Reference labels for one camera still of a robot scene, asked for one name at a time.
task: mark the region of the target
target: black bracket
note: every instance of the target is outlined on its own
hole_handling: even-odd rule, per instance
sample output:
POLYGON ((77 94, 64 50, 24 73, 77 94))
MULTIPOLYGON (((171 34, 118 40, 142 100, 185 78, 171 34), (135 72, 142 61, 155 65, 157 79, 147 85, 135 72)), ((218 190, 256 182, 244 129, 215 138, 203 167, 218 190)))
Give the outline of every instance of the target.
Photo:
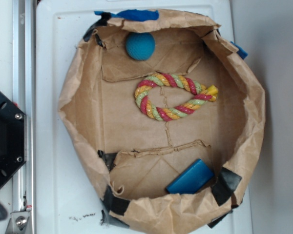
POLYGON ((0 189, 25 163, 25 117, 0 92, 0 189))

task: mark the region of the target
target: blue ball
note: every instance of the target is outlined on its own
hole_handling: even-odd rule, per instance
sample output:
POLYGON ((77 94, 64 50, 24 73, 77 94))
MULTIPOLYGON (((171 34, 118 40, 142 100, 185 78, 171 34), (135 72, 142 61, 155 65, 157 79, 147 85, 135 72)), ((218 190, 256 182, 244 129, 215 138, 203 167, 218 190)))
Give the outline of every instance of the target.
POLYGON ((130 33, 126 41, 126 50, 136 60, 147 60, 155 50, 155 40, 150 33, 130 33))

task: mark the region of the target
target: gray wall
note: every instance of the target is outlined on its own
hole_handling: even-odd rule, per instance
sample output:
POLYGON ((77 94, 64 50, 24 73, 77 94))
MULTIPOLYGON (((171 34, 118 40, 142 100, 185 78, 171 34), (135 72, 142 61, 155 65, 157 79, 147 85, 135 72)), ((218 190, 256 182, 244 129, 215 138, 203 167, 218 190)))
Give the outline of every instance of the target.
POLYGON ((254 234, 293 234, 293 0, 231 0, 235 42, 266 90, 267 123, 250 183, 254 234))

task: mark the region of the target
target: rope toy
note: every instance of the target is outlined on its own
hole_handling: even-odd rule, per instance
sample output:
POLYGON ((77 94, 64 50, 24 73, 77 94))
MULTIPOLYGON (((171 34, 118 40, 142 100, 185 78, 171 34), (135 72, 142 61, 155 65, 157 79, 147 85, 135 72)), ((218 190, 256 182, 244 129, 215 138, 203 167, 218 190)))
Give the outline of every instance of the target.
POLYGON ((216 101, 218 89, 212 85, 206 86, 179 75, 156 73, 143 79, 135 91, 136 104, 141 112, 158 121, 171 121, 192 114, 207 101, 216 101), (148 99, 148 92, 156 86, 179 87, 191 92, 195 96, 186 103, 174 108, 159 108, 148 99))

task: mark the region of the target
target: blue foam block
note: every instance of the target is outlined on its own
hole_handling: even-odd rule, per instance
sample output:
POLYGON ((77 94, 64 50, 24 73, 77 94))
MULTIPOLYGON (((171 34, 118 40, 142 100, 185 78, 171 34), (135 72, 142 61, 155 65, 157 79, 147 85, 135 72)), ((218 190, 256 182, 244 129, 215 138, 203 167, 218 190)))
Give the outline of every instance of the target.
POLYGON ((194 194, 213 177, 214 173, 202 160, 198 159, 166 189, 171 194, 194 194))

